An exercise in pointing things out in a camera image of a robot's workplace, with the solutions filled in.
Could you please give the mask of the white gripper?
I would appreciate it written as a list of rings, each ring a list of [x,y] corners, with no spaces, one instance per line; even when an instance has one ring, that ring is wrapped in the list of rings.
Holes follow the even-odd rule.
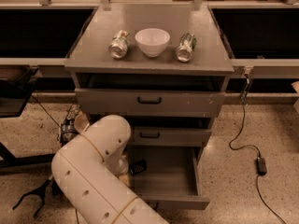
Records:
[[[116,175],[126,175],[128,173],[128,169],[128,161],[125,158],[120,157],[116,166]]]

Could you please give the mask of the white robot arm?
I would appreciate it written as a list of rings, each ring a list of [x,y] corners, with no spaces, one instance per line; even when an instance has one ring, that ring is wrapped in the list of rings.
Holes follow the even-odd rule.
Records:
[[[107,168],[108,159],[121,159],[130,136],[126,119],[108,115],[54,155],[54,180],[88,224],[169,224]]]

